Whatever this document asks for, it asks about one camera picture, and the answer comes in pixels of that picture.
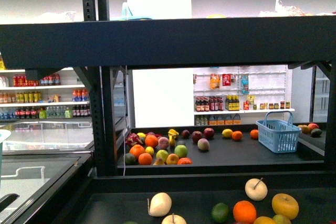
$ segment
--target yellow apple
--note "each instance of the yellow apple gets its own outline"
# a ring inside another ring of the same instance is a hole
[[[181,216],[172,214],[166,216],[161,224],[187,224],[187,222]]]
[[[276,194],[272,199],[272,207],[277,215],[284,215],[289,220],[294,220],[299,213],[298,202],[288,194]]]
[[[252,178],[245,184],[246,195],[255,201],[263,200],[267,196],[267,186],[258,178]]]

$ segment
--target water bottle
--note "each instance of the water bottle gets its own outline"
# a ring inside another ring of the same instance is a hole
[[[59,106],[56,107],[56,118],[60,118],[61,117],[61,109]]]

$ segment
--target shopping basket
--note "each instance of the shopping basket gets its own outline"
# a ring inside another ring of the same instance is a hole
[[[290,114],[288,122],[283,120],[267,120],[272,113]],[[293,114],[290,111],[268,112],[264,120],[256,122],[259,131],[259,142],[274,153],[295,152],[301,129],[293,125]]]

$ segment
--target soda can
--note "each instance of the soda can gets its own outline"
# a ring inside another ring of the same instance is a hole
[[[34,102],[34,93],[33,92],[29,92],[29,102],[30,103]]]
[[[15,87],[17,87],[17,85],[18,85],[18,83],[17,83],[17,75],[14,75],[14,76],[13,76],[13,85],[14,85]]]
[[[34,93],[34,102],[38,102],[38,92]]]

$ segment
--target green apple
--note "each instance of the green apple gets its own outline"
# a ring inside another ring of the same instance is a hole
[[[162,158],[162,161],[166,163],[167,161],[167,158],[169,156],[169,153],[168,151],[166,150],[159,150],[157,153],[156,153],[156,158]]]
[[[188,155],[188,149],[185,145],[178,145],[175,147],[174,153],[179,156],[179,158],[186,157]]]
[[[292,222],[284,215],[274,215],[273,220],[277,224],[291,224]]]

